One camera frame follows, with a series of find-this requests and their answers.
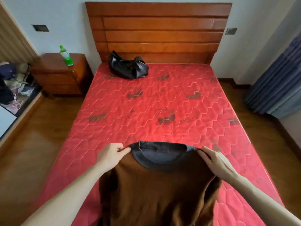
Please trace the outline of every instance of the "red mattress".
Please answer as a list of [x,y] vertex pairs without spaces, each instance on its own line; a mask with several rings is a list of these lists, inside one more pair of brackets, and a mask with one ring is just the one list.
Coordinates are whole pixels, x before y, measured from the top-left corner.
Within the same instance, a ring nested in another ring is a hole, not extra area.
[[[211,67],[149,64],[149,68],[146,78],[125,80],[113,76],[107,64],[99,66],[39,204],[94,164],[98,152],[108,143],[127,145],[139,140],[205,145],[221,151],[241,175],[282,204]],[[214,212],[215,226],[264,225],[226,182]],[[73,225],[89,226],[99,217],[97,183]]]

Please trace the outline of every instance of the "person's right arm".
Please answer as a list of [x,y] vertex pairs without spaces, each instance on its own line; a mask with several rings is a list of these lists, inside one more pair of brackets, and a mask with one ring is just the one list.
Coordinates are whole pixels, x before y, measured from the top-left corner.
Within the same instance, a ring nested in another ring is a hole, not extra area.
[[202,147],[198,153],[217,177],[228,182],[243,196],[267,226],[301,226],[301,220],[239,175],[221,152]]

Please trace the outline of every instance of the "blue curtain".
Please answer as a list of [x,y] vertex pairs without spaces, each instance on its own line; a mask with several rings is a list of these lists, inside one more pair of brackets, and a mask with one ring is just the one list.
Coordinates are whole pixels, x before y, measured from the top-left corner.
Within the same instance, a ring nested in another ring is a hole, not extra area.
[[246,105],[283,118],[301,108],[301,33],[251,86]]

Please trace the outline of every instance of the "wooden headboard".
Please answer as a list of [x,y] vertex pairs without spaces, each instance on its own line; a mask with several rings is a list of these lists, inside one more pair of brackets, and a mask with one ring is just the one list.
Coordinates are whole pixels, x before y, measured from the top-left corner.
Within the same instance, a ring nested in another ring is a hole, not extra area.
[[115,50],[146,63],[210,64],[231,3],[86,2],[102,62]]

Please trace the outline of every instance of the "curtain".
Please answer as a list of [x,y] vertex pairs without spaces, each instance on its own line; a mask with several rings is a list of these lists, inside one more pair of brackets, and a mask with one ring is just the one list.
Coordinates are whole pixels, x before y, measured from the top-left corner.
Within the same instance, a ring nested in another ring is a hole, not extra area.
[[301,33],[251,86],[244,102],[253,112],[278,119],[301,108]]
[[30,63],[38,57],[0,1],[0,62]]

